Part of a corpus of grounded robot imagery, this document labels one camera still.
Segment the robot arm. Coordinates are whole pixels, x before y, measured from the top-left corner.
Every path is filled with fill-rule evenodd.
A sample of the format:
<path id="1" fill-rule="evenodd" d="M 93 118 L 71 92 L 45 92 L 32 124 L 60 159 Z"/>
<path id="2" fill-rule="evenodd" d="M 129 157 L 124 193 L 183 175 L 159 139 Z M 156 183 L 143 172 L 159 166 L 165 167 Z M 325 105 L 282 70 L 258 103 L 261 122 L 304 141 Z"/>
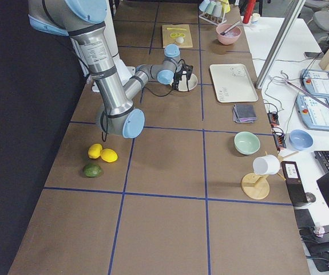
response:
<path id="1" fill-rule="evenodd" d="M 145 116 L 133 98 L 148 81 L 168 85 L 184 70 L 177 45 L 164 49 L 159 65 L 140 65 L 124 82 L 120 79 L 116 36 L 107 1 L 29 1 L 31 26 L 41 32 L 70 37 L 78 46 L 82 63 L 98 86 L 103 99 L 97 120 L 104 133 L 136 138 Z"/>

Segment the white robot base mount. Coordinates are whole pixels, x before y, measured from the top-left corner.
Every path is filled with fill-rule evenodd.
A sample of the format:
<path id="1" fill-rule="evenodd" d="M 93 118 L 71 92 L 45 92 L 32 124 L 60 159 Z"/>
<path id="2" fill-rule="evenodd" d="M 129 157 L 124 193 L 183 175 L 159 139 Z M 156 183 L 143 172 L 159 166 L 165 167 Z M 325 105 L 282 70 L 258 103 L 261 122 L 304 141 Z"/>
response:
<path id="1" fill-rule="evenodd" d="M 107 46 L 103 45 L 102 43 L 95 45 L 92 49 L 91 60 L 94 64 L 97 64 L 99 61 L 106 61 L 108 58 L 108 52 L 110 52 L 120 81 L 124 86 L 132 77 L 132 71 L 129 70 L 128 67 L 124 64 L 118 52 L 116 34 L 114 30 L 109 1 L 92 1 L 92 5 L 92 10 L 94 11 L 92 18 L 99 21 L 104 20 L 105 29 L 103 35 L 106 39 Z"/>

